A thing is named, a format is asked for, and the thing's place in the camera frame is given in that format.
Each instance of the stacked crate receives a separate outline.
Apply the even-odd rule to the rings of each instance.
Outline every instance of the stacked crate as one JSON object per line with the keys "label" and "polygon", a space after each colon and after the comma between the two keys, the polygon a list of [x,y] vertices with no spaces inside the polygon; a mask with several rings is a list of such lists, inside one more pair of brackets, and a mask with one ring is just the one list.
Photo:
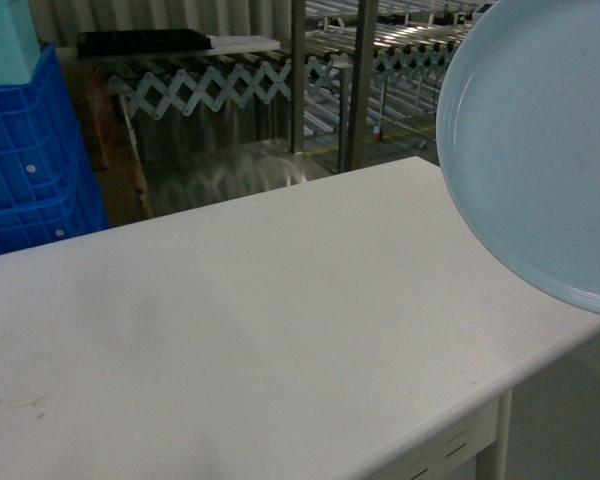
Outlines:
{"label": "stacked crate", "polygon": [[0,254],[107,228],[53,45],[31,81],[0,86]]}

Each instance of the metal pole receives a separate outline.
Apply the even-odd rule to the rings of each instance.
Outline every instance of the metal pole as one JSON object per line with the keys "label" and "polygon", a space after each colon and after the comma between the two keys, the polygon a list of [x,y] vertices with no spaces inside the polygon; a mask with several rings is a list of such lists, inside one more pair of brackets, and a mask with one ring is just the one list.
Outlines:
{"label": "metal pole", "polygon": [[338,173],[344,172],[347,151],[347,120],[349,118],[349,87],[351,86],[351,66],[340,70],[340,127],[338,130]]}
{"label": "metal pole", "polygon": [[353,55],[351,108],[349,109],[349,132],[344,171],[362,167],[364,159],[364,137],[366,134],[367,108],[369,107],[373,37],[376,30],[377,14],[378,0],[358,1],[356,51]]}
{"label": "metal pole", "polygon": [[384,117],[385,105],[387,103],[387,79],[385,78],[380,88],[380,105],[378,107],[378,124],[374,128],[373,133],[376,134],[376,140],[382,140],[382,118]]}
{"label": "metal pole", "polygon": [[291,153],[304,150],[305,0],[291,0]]}

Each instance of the white table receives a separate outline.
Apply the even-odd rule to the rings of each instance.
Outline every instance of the white table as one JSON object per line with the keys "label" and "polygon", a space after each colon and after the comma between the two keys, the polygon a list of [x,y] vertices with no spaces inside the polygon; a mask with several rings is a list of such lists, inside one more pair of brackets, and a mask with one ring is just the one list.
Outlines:
{"label": "white table", "polygon": [[600,331],[420,159],[0,257],[0,479],[351,479]]}

